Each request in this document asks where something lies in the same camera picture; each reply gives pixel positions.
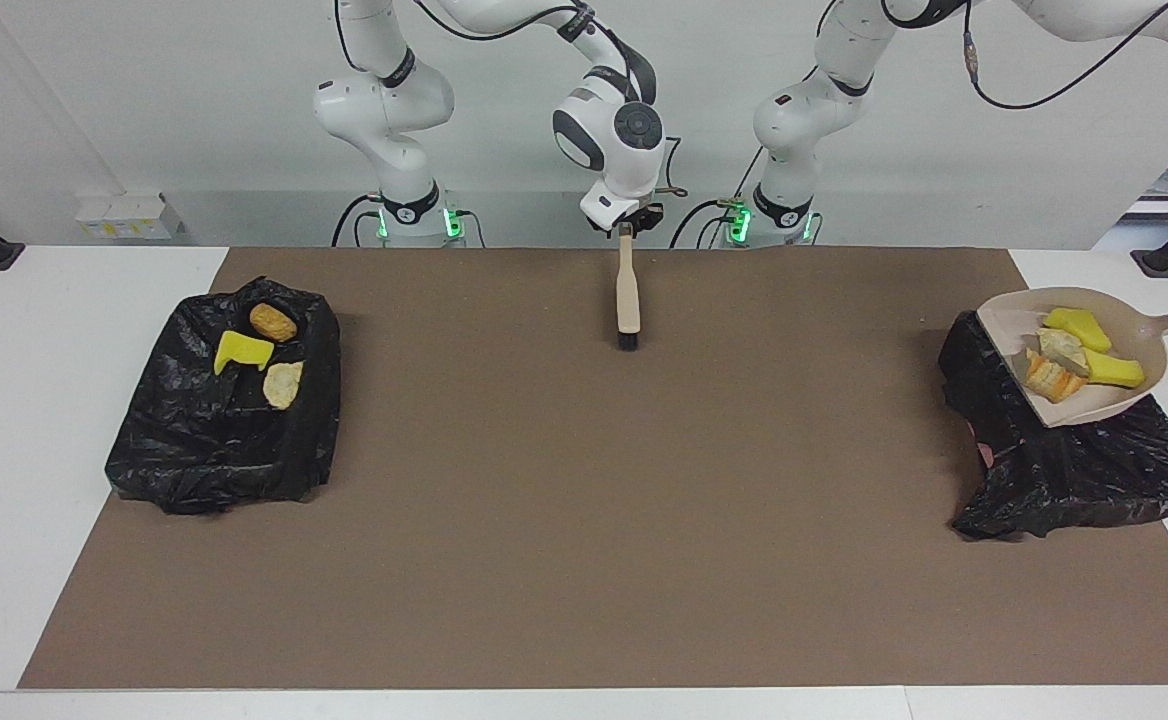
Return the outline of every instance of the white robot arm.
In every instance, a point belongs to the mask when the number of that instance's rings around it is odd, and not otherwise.
[[[392,0],[336,0],[336,20],[357,72],[319,85],[314,113],[327,132],[370,160],[389,237],[401,245],[440,245],[452,234],[444,191],[424,148],[404,133],[450,120],[456,92],[406,46]]]
[[[418,5],[427,6],[415,0]],[[468,32],[498,36],[533,20],[556,29],[593,63],[552,113],[557,145],[582,168],[602,174],[580,209],[604,231],[642,208],[660,179],[663,124],[652,106],[656,75],[580,0],[438,0]]]
[[[981,0],[973,0],[972,5]],[[1013,0],[1034,22],[1064,40],[1143,35],[1168,42],[1161,0]],[[872,70],[896,29],[929,27],[965,0],[834,0],[816,29],[816,69],[757,109],[755,131],[770,158],[750,205],[759,220],[750,245],[788,242],[814,196],[821,138],[850,126],[871,96]],[[968,69],[978,62],[968,39]]]
[[[416,2],[429,12],[426,5]],[[642,208],[663,160],[663,127],[652,108],[656,77],[642,55],[623,44],[579,0],[566,5],[440,0],[438,5],[468,32],[484,34],[457,35],[487,40],[528,23],[542,23],[588,56],[593,68],[552,113],[552,131],[562,152],[580,167],[599,173],[580,209],[610,231],[620,219]],[[332,136],[349,141],[370,159],[391,236],[445,233],[449,217],[442,187],[423,148],[402,133],[447,122],[456,108],[451,85],[406,47],[392,0],[338,0],[336,7],[348,63],[360,74],[318,88],[318,119]]]

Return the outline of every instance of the yellow sponge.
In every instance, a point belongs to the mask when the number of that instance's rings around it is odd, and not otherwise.
[[[273,356],[273,347],[267,340],[255,340],[253,337],[224,331],[218,337],[218,347],[215,349],[215,374],[223,373],[229,361],[255,365],[263,372],[267,368],[269,359]]]
[[[1086,365],[1091,366],[1092,383],[1131,389],[1145,383],[1143,366],[1136,360],[1118,360],[1090,347],[1083,348],[1083,352],[1086,352]]]
[[[1105,334],[1100,323],[1090,310],[1076,310],[1073,307],[1056,307],[1051,314],[1047,316],[1048,328],[1073,333],[1082,345],[1096,352],[1108,352],[1113,349],[1113,341]]]

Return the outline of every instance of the beige dustpan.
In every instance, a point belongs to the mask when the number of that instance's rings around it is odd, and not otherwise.
[[[1055,307],[1090,310],[1100,327],[1113,340],[1111,355],[1138,360],[1147,379],[1134,389],[1087,386],[1059,404],[1023,392],[1029,404],[1047,428],[1080,425],[1122,414],[1161,382],[1166,374],[1166,341],[1168,314],[1150,318],[1111,295],[1083,288],[1044,288],[1001,295],[980,309],[980,323],[992,338],[1006,364],[1017,372],[1013,359],[1023,354],[1024,347],[1037,348],[1037,328]]]

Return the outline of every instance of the black trash bag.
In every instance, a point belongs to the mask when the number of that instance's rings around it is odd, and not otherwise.
[[[250,324],[259,302],[299,327],[269,361],[304,361],[287,410],[267,403],[264,373],[253,366],[229,364],[214,374],[220,333],[259,337]],[[181,302],[158,337],[104,471],[119,496],[172,514],[301,500],[329,479],[338,429],[340,323],[322,296],[259,278],[235,293]]]
[[[1168,518],[1168,418],[1147,396],[1115,418],[1045,428],[976,313],[940,352],[948,406],[980,445],[985,484],[953,520],[974,539]]]

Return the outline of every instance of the bread piece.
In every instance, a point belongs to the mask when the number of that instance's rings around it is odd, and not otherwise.
[[[251,327],[273,342],[286,342],[296,338],[300,328],[296,326],[296,320],[287,318],[280,310],[260,302],[251,309]]]
[[[1072,397],[1083,387],[1086,387],[1086,379],[1078,378],[1073,373],[1064,369],[1063,365],[1051,364],[1045,356],[1031,347],[1026,348],[1028,355],[1028,372],[1024,378],[1024,387],[1036,392],[1037,395],[1059,404]]]
[[[278,410],[286,410],[300,395],[300,375],[304,364],[278,364],[270,366],[264,375],[264,399]]]
[[[1079,378],[1091,378],[1086,352],[1083,352],[1082,340],[1073,333],[1041,328],[1037,331],[1037,342],[1042,346],[1042,355],[1051,364],[1063,365],[1065,371]]]

